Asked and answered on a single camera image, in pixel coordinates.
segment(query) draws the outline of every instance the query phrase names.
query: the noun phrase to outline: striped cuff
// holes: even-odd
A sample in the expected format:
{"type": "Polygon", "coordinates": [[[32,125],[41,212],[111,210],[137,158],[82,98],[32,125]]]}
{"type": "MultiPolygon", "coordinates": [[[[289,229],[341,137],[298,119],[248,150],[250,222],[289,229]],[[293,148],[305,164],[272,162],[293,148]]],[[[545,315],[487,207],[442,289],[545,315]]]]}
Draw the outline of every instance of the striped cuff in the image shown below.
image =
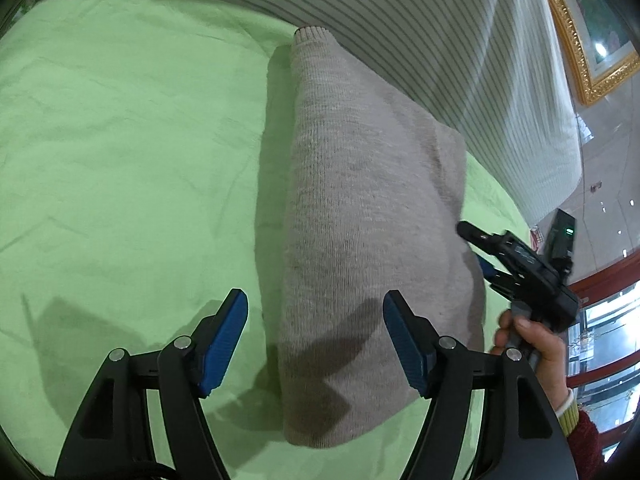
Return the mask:
{"type": "Polygon", "coordinates": [[[562,406],[556,410],[556,416],[558,417],[558,422],[560,422],[564,436],[571,435],[578,425],[578,418],[580,417],[580,413],[578,413],[578,403],[575,401],[573,390],[569,389],[569,396],[562,406]]]}

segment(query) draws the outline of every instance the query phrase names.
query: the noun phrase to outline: knit fabric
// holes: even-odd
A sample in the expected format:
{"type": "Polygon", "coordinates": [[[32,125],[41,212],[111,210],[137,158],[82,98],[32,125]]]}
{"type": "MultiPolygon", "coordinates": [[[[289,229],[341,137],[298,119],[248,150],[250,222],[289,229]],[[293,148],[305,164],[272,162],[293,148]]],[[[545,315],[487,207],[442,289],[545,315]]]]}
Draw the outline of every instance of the knit fabric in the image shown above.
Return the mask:
{"type": "Polygon", "coordinates": [[[567,441],[574,456],[578,480],[594,478],[604,466],[604,457],[600,448],[598,428],[585,412],[579,412],[578,425],[567,437],[567,441]]]}
{"type": "Polygon", "coordinates": [[[443,335],[482,349],[484,283],[455,232],[459,133],[348,54],[297,31],[295,138],[278,357],[285,436],[336,446],[417,398],[382,319],[398,288],[443,335]]]}
{"type": "Polygon", "coordinates": [[[569,436],[573,430],[575,430],[575,427],[578,425],[578,420],[578,404],[572,397],[572,402],[565,410],[562,410],[561,415],[558,416],[558,422],[560,422],[564,436],[569,436]]]}

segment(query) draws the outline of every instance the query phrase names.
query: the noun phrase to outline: blue finger pad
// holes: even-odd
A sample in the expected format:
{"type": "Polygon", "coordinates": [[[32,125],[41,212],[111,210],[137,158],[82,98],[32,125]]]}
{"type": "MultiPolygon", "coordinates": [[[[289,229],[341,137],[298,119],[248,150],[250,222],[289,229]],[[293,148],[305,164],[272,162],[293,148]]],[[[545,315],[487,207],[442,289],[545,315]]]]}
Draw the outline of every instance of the blue finger pad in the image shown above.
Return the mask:
{"type": "Polygon", "coordinates": [[[487,260],[485,260],[482,256],[478,256],[478,262],[480,263],[480,268],[482,269],[482,275],[486,280],[491,279],[495,276],[495,267],[492,266],[487,260]]]}
{"type": "Polygon", "coordinates": [[[202,380],[198,386],[205,397],[222,384],[248,314],[249,304],[246,294],[240,292],[204,355],[202,380]]]}
{"type": "Polygon", "coordinates": [[[427,381],[424,373],[424,359],[389,294],[385,295],[382,303],[382,316],[409,386],[418,390],[422,396],[425,395],[427,381]]]}

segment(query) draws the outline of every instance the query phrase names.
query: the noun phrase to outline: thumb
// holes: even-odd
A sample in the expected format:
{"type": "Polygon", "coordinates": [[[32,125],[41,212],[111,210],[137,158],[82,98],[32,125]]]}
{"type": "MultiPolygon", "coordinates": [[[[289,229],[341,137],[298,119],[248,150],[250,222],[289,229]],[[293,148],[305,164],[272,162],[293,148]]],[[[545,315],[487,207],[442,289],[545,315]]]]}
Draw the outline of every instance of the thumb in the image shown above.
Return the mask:
{"type": "Polygon", "coordinates": [[[532,322],[524,316],[516,316],[514,324],[522,338],[533,345],[547,361],[564,362],[564,342],[542,323],[532,322]]]}

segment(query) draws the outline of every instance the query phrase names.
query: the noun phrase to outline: glass display case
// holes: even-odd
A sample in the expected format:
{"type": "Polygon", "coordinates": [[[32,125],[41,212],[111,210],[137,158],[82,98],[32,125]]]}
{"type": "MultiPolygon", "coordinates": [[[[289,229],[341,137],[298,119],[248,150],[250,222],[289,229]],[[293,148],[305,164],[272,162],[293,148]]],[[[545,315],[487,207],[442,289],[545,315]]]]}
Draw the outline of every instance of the glass display case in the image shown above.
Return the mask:
{"type": "MultiPolygon", "coordinates": [[[[578,383],[578,404],[600,434],[617,434],[615,429],[631,421],[638,408],[640,362],[632,357],[640,346],[639,306],[636,282],[582,309],[578,323],[568,330],[568,376],[578,383]]],[[[616,446],[606,444],[604,457],[616,446]]]]}

